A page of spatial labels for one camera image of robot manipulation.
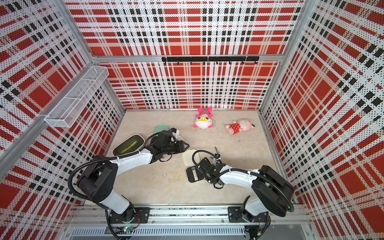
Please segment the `cream nail kit case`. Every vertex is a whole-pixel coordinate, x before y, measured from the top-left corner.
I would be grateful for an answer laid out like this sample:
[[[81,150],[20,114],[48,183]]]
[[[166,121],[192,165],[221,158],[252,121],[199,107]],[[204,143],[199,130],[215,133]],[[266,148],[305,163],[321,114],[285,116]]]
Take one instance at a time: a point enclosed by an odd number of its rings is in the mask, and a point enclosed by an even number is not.
[[[200,170],[198,170],[192,160],[192,156],[196,151],[197,150],[192,149],[182,153],[183,163],[187,166],[185,173],[190,184],[194,184],[205,179],[204,175],[200,172]]]

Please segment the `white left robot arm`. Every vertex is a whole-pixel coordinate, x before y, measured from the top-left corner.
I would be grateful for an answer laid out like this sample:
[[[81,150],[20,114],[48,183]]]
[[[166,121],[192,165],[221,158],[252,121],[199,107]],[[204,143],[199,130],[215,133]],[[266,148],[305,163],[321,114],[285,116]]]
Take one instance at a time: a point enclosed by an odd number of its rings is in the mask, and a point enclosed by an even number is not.
[[[138,214],[134,204],[114,190],[117,176],[140,166],[163,162],[163,157],[184,153],[190,145],[179,140],[176,129],[161,131],[148,137],[143,146],[131,153],[114,157],[97,155],[92,161],[75,168],[68,177],[68,189],[75,196],[91,201],[116,214],[123,222],[131,222]]]

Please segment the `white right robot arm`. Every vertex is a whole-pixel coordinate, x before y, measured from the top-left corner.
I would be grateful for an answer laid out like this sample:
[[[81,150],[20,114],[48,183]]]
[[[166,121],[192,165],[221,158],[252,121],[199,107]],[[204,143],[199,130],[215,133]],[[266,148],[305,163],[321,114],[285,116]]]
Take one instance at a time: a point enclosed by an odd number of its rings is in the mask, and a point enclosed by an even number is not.
[[[255,196],[247,196],[241,207],[229,208],[231,223],[253,223],[261,218],[268,219],[272,213],[278,217],[295,211],[292,203],[294,187],[274,169],[263,165],[261,169],[243,170],[222,163],[220,155],[214,155],[214,163],[203,158],[186,169],[188,181],[197,183],[206,180],[215,189],[224,185],[236,185],[251,189]]]

